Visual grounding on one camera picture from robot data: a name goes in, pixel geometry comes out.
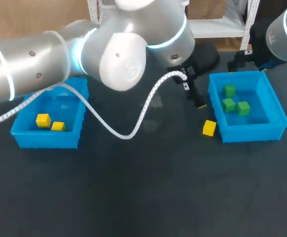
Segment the metal shelf frame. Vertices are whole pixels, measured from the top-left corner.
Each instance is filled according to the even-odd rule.
[[[226,12],[222,19],[190,20],[193,34],[196,38],[242,37],[240,50],[246,50],[250,39],[249,31],[255,21],[260,0],[226,1]],[[98,23],[97,0],[87,0],[87,4],[91,22]],[[245,13],[246,5],[248,13],[244,25],[241,16]]]

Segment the white cable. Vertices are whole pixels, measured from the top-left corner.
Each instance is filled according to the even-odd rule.
[[[21,103],[20,105],[18,105],[14,109],[12,109],[12,110],[8,111],[7,113],[3,114],[2,116],[0,116],[0,123],[5,121],[6,119],[9,119],[11,116],[15,115],[19,111],[21,111],[23,108],[25,108],[31,102],[33,102],[33,100],[35,100],[38,96],[40,96],[45,90],[46,89],[36,92],[35,94],[30,96],[27,100],[25,100],[23,103]]]
[[[161,77],[157,83],[153,86],[152,90],[150,91],[148,98],[146,99],[144,106],[142,108],[142,111],[140,113],[139,119],[137,121],[137,124],[135,125],[133,131],[129,134],[129,135],[121,135],[119,133],[117,133],[115,130],[113,130],[102,118],[101,116],[93,109],[93,107],[88,103],[88,101],[74,88],[72,88],[71,86],[62,83],[62,84],[57,84],[57,86],[62,86],[66,89],[68,89],[69,91],[71,91],[72,93],[74,93],[77,97],[79,97],[79,99],[87,106],[87,108],[94,114],[94,116],[98,119],[98,121],[100,121],[102,123],[102,125],[104,125],[105,128],[107,128],[108,131],[110,131],[112,134],[114,134],[116,137],[123,139],[123,140],[129,140],[131,138],[133,138],[135,136],[135,134],[138,132],[140,125],[147,113],[147,110],[149,108],[149,105],[151,103],[151,100],[153,98],[153,96],[155,95],[155,93],[157,92],[158,88],[162,85],[163,82],[165,82],[167,79],[171,78],[171,77],[180,77],[182,78],[182,80],[186,81],[187,80],[187,76],[180,72],[180,71],[173,71],[173,72],[169,72],[167,74],[165,74],[163,77]],[[38,96],[40,96],[45,90],[41,90],[39,92],[36,92],[34,95],[32,95],[31,97],[29,97],[27,100],[25,100],[23,103],[21,103],[19,106],[17,106],[16,108],[8,111],[6,114],[0,116],[0,122],[3,122],[4,120],[10,118],[11,116],[15,115],[16,113],[18,113],[20,110],[22,110],[23,108],[25,108],[27,105],[29,105],[33,100],[35,100]]]
[[[102,125],[104,125],[105,128],[107,128],[108,131],[110,131],[112,134],[114,134],[116,137],[123,139],[123,140],[129,140],[131,138],[133,138],[135,136],[135,134],[138,132],[140,125],[145,117],[145,114],[147,113],[147,110],[149,108],[149,105],[151,103],[151,100],[153,98],[153,96],[155,95],[155,93],[157,92],[158,88],[162,85],[162,83],[164,81],[166,81],[167,79],[173,77],[173,76],[178,76],[180,78],[182,78],[182,80],[187,80],[187,76],[185,74],[183,74],[180,71],[173,71],[173,72],[169,72],[167,74],[165,74],[163,77],[161,77],[157,83],[153,86],[151,92],[148,95],[148,98],[146,99],[144,106],[142,108],[142,111],[140,113],[139,119],[137,121],[137,124],[135,125],[133,131],[129,134],[129,135],[121,135],[120,133],[116,132],[115,130],[113,130],[102,118],[101,116],[93,109],[93,107],[88,103],[87,100],[85,100],[85,98],[74,88],[72,88],[71,86],[67,85],[67,84],[61,84],[60,86],[67,88],[68,90],[70,90],[71,92],[73,92],[77,97],[79,97],[79,99],[87,106],[87,108],[92,112],[92,114],[98,119],[98,121],[101,122]]]

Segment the black table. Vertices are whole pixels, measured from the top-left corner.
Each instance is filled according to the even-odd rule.
[[[89,81],[95,109],[124,134],[165,73],[147,67],[125,93]],[[267,75],[287,115],[287,65]],[[198,85],[206,94],[208,76]],[[287,130],[279,142],[222,144],[201,135],[206,119],[212,108],[197,110],[170,80],[130,141],[87,113],[78,150],[21,150],[14,119],[0,124],[0,237],[287,237]]]

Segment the white shelf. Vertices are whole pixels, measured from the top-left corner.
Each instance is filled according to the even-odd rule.
[[[243,37],[245,25],[233,0],[226,0],[225,14],[221,19],[189,20],[195,38]]]

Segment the cardboard box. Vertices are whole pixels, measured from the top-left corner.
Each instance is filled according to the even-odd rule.
[[[188,19],[219,19],[225,9],[225,0],[190,0]]]
[[[86,0],[0,0],[0,40],[59,30],[89,19]]]

